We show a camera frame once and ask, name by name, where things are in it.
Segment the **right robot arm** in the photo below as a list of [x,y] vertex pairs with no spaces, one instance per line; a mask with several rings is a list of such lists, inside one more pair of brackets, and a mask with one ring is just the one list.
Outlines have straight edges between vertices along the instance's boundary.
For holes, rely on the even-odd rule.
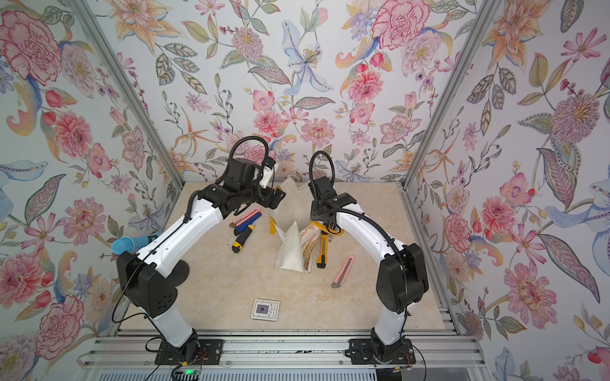
[[411,309],[429,291],[424,252],[417,244],[405,244],[371,219],[349,194],[316,197],[311,220],[332,231],[345,231],[377,265],[376,294],[383,306],[371,333],[372,342],[389,351],[400,344]]

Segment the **black microphone stand base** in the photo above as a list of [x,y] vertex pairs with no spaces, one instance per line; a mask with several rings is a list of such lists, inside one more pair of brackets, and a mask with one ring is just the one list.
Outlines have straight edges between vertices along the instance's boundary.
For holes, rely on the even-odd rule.
[[175,287],[183,284],[190,275],[190,266],[184,260],[179,260],[167,280]]

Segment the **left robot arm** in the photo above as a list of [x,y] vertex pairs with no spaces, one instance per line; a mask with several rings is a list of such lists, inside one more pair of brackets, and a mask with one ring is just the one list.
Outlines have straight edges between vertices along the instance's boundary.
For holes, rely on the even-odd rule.
[[285,197],[283,190],[259,184],[238,190],[210,184],[194,192],[181,220],[137,252],[125,251],[119,256],[122,294],[146,314],[170,347],[194,348],[197,333],[176,306],[178,290],[169,276],[195,243],[230,214],[251,203],[274,210]]

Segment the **blue utility knife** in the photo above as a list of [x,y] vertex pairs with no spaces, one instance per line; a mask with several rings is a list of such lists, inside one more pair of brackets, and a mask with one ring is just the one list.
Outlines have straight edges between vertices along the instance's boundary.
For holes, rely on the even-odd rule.
[[259,219],[261,217],[261,212],[258,211],[257,213],[251,214],[249,215],[245,220],[241,221],[235,228],[234,228],[234,235],[235,236],[239,236],[244,230],[246,230],[250,225],[254,224],[254,222],[256,222],[257,219]]

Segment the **aluminium corner post right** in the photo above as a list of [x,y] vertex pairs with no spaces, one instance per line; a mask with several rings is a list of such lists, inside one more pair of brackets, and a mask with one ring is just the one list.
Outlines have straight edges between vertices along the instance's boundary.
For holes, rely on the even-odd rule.
[[440,128],[446,112],[453,105],[454,97],[466,78],[473,57],[481,45],[487,28],[492,24],[492,19],[494,19],[495,13],[502,4],[502,1],[479,1],[478,4],[481,6],[481,9],[479,9],[476,17],[470,22],[469,33],[467,34],[465,44],[460,50],[461,56],[454,65],[446,86],[436,102],[430,121],[425,125],[425,129],[422,132],[415,135],[416,140],[414,143],[416,144],[416,151],[413,162],[411,162],[411,167],[406,171],[400,183],[400,190],[404,193],[407,193],[408,188],[416,183],[417,173],[427,155],[427,150]]

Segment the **aluminium corner post left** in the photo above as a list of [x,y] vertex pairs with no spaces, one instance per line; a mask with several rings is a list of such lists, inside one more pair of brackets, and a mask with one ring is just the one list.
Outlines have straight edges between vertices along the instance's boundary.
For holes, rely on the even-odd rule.
[[160,139],[152,119],[133,89],[130,77],[126,74],[102,28],[95,20],[95,16],[91,11],[92,9],[87,5],[86,1],[68,0],[66,3],[70,11],[75,15],[76,20],[81,24],[86,36],[91,40],[92,47],[100,55],[101,62],[106,66],[111,77],[115,80],[125,104],[140,123],[144,135],[146,135],[152,148],[157,152],[158,158],[163,164],[169,179],[179,189],[182,189],[185,184],[184,178],[179,174],[176,165],[169,155],[168,149],[166,149],[162,139]]

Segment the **small square marker card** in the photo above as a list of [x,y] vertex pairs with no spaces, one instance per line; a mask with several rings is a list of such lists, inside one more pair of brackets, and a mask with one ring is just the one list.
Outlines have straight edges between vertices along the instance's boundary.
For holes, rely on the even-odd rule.
[[256,298],[251,313],[253,320],[277,322],[281,303],[275,300]]

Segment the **aluminium corner post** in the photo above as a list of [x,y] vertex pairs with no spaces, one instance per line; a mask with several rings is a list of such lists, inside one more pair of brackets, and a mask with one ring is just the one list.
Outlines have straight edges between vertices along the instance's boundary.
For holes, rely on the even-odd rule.
[[473,57],[481,45],[487,28],[492,24],[492,19],[494,19],[495,13],[502,4],[502,1],[479,1],[478,4],[481,6],[481,9],[479,9],[476,17],[470,22],[469,33],[467,34],[465,44],[460,50],[461,56],[454,65],[446,86],[436,102],[430,121],[425,125],[425,129],[422,132],[415,135],[416,140],[414,143],[416,144],[416,151],[413,162],[411,162],[411,167],[406,171],[400,183],[400,190],[404,193],[407,193],[408,188],[416,183],[417,173],[427,155],[427,150],[440,128],[446,112],[453,105],[454,97],[466,78]]
[[91,40],[92,47],[100,55],[101,62],[106,66],[111,77],[115,80],[125,104],[140,123],[144,135],[146,135],[152,148],[157,152],[158,158],[163,164],[169,179],[179,189],[182,189],[185,184],[184,178],[179,174],[176,165],[169,155],[168,149],[166,149],[162,139],[160,139],[152,119],[133,89],[130,77],[126,74],[102,28],[95,20],[95,16],[91,11],[92,9],[87,5],[86,1],[68,0],[66,3],[70,11],[75,15],[76,20],[81,24],[86,36]]

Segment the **yellow black utility knife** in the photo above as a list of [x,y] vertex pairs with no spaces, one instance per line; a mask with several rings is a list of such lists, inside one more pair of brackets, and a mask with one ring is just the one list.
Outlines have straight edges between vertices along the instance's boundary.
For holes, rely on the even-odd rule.
[[234,230],[235,241],[232,244],[232,251],[234,253],[239,253],[243,249],[246,241],[249,239],[250,235],[254,231],[255,225],[241,225]]

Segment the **white canvas pouch yellow handles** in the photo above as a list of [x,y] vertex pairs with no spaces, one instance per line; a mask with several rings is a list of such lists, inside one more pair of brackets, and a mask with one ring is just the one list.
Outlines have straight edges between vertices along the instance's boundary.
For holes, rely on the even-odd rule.
[[322,230],[311,220],[311,192],[308,185],[292,178],[282,182],[279,189],[286,195],[269,218],[272,235],[281,240],[275,268],[309,274],[315,263],[314,248],[322,236]]

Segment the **pink utility knife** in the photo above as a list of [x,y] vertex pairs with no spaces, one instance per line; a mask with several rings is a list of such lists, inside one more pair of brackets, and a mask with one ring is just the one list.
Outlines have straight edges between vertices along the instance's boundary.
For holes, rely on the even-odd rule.
[[231,228],[236,228],[238,226],[240,226],[242,223],[246,222],[247,220],[249,220],[252,216],[258,214],[261,210],[259,208],[253,209],[251,211],[249,211],[249,213],[247,213],[245,216],[240,217],[239,219],[237,219],[234,222],[230,223],[230,227]]
[[354,265],[354,261],[355,261],[355,257],[353,255],[350,255],[347,257],[341,270],[339,271],[339,273],[335,277],[333,283],[331,284],[332,288],[340,288],[343,286],[343,284],[346,282],[346,279],[349,275],[349,272],[350,272],[352,266]]

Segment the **blue foam microphone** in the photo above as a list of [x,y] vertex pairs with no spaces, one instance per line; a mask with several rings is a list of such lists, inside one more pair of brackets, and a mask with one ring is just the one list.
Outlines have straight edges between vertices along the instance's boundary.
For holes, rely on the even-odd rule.
[[124,252],[135,253],[157,238],[158,236],[155,234],[141,237],[121,237],[111,244],[111,250],[117,256],[124,254]]

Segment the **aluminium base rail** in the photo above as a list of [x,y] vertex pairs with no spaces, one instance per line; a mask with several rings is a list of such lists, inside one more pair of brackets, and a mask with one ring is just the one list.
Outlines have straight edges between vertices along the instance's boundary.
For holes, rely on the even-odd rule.
[[489,380],[480,346],[452,330],[408,331],[398,364],[356,364],[362,330],[203,330],[207,349],[183,365],[163,357],[146,330],[94,341],[79,358],[79,380]]

